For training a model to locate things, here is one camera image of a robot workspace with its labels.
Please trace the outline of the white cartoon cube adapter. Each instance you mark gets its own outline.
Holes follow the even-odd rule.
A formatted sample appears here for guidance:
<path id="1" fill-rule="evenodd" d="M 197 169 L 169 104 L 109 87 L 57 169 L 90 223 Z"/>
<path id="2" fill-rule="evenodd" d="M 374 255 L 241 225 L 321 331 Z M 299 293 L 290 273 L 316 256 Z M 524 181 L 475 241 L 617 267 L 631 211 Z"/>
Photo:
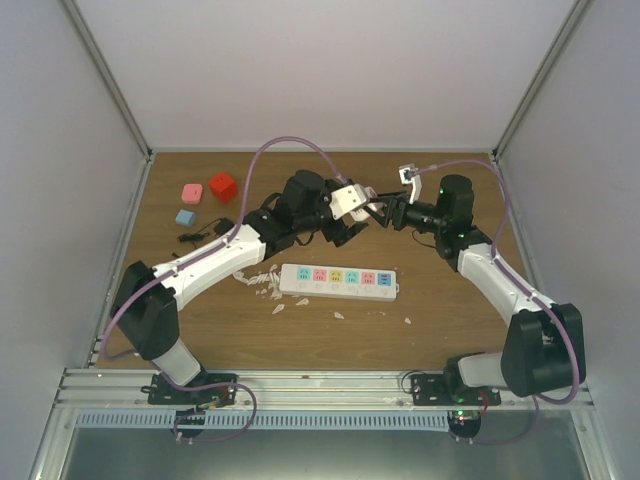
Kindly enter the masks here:
<path id="1" fill-rule="evenodd" d="M 368 196 L 369 199 L 377 197 L 377 193 L 372 187 L 367 186 L 365 188 L 365 191 L 366 191 L 367 196 Z M 352 211 L 350 213 L 350 216 L 352 217 L 352 219 L 355 222 L 365 222 L 367 219 L 369 219 L 371 217 L 371 213 L 372 212 L 379 213 L 381 208 L 382 208 L 382 204 L 381 203 L 379 203 L 379 202 L 369 202 L 368 204 L 362 206 L 361 208 Z"/>

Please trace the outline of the white power strip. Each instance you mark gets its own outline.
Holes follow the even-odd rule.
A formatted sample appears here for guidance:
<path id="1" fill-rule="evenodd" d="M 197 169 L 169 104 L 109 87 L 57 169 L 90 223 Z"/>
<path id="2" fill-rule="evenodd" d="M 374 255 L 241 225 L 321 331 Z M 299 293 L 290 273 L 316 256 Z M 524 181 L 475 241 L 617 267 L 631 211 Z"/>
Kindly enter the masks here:
<path id="1" fill-rule="evenodd" d="M 292 296 L 392 302 L 399 293 L 393 270 L 283 264 L 278 277 L 280 292 Z"/>

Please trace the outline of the black plug adapter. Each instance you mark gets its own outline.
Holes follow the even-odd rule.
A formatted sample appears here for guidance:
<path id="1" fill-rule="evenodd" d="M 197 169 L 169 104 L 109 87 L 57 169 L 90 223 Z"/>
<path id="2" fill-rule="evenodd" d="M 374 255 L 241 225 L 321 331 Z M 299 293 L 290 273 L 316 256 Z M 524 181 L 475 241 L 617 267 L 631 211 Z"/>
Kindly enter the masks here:
<path id="1" fill-rule="evenodd" d="M 230 232 L 234 228 L 234 222 L 226 217 L 218 218 L 200 228 L 196 232 L 184 233 L 177 237 L 180 243 L 200 242 L 205 238 L 214 235 L 221 236 Z"/>

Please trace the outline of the red cube socket adapter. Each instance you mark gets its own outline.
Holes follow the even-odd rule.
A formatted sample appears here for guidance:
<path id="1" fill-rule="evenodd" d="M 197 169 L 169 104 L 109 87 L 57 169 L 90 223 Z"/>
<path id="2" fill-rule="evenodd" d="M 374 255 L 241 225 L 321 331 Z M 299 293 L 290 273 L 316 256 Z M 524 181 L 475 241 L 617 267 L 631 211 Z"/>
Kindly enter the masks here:
<path id="1" fill-rule="evenodd" d="M 208 181 L 208 187 L 212 195 L 223 204 L 234 200 L 239 193 L 237 182 L 226 172 L 220 172 L 211 177 Z"/>

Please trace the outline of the pink plug adapter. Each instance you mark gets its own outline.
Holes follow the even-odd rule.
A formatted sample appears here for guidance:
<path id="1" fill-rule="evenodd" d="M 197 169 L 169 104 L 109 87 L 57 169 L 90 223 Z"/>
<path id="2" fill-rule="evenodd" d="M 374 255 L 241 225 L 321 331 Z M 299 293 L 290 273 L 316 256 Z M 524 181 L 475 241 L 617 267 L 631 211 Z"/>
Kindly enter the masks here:
<path id="1" fill-rule="evenodd" d="M 196 205 L 201 202 L 203 186 L 198 183 L 188 183 L 183 186 L 181 201 L 187 205 Z"/>

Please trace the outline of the light blue plug adapter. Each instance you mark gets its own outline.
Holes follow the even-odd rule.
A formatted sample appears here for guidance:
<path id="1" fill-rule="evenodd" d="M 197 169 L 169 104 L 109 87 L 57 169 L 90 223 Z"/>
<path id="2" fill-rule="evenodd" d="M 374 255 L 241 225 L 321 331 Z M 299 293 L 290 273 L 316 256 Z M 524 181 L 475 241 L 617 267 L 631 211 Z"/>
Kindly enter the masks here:
<path id="1" fill-rule="evenodd" d="M 179 226 L 191 227 L 195 221 L 196 213 L 189 210 L 181 209 L 175 217 L 175 223 Z"/>

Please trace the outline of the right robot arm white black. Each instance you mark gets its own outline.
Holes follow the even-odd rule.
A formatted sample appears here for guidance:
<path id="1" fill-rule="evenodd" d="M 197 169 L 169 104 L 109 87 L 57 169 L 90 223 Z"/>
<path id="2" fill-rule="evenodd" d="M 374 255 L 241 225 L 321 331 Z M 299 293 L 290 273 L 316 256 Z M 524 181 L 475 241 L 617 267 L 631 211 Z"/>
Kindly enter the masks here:
<path id="1" fill-rule="evenodd" d="M 508 265 L 497 241 L 474 224 L 474 200 L 471 180 L 452 174 L 441 179 L 433 204 L 393 192 L 374 195 L 365 210 L 383 227 L 433 235 L 440 258 L 484 295 L 507 326 L 501 352 L 449 359 L 442 382 L 447 400 L 464 405 L 479 387 L 496 387 L 568 404 L 586 378 L 581 313 L 541 294 Z"/>

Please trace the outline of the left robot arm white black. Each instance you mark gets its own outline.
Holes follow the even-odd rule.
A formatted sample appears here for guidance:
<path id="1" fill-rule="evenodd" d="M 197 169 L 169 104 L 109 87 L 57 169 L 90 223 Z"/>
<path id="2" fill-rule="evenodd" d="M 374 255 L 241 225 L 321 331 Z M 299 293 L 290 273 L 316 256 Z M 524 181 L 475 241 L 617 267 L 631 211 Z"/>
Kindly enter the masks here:
<path id="1" fill-rule="evenodd" d="M 139 356 L 153 363 L 185 404 L 203 398 L 202 364 L 180 338 L 179 313 L 198 295 L 246 267 L 257 265 L 320 232 L 341 246 L 365 228 L 357 217 L 375 198 L 353 181 L 340 183 L 299 170 L 259 208 L 243 210 L 231 229 L 191 253 L 148 267 L 138 261 L 124 273 L 111 311 L 118 328 Z M 347 225 L 345 217 L 354 218 Z"/>

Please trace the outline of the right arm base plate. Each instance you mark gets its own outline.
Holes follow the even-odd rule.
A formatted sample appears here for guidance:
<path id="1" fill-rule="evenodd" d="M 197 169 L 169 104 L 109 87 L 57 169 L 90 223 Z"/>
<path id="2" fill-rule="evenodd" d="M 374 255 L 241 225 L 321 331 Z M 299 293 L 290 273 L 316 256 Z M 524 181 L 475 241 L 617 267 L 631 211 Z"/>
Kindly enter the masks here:
<path id="1" fill-rule="evenodd" d="M 500 392 L 489 387 L 467 387 L 444 373 L 411 372 L 408 391 L 415 406 L 499 406 Z"/>

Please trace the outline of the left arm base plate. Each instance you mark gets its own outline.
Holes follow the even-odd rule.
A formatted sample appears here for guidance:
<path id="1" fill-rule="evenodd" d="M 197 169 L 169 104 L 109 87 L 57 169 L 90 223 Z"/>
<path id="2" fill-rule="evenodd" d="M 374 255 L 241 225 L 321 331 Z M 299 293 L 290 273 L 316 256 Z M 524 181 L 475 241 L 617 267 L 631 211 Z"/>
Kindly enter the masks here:
<path id="1" fill-rule="evenodd" d="M 222 386 L 185 391 L 172 386 L 162 374 L 155 374 L 151 383 L 142 386 L 140 392 L 147 395 L 150 405 L 224 407 L 235 403 L 236 389 L 233 384 L 237 380 L 238 376 L 233 373 L 201 372 L 187 385 L 189 389 L 219 383 L 222 383 Z"/>

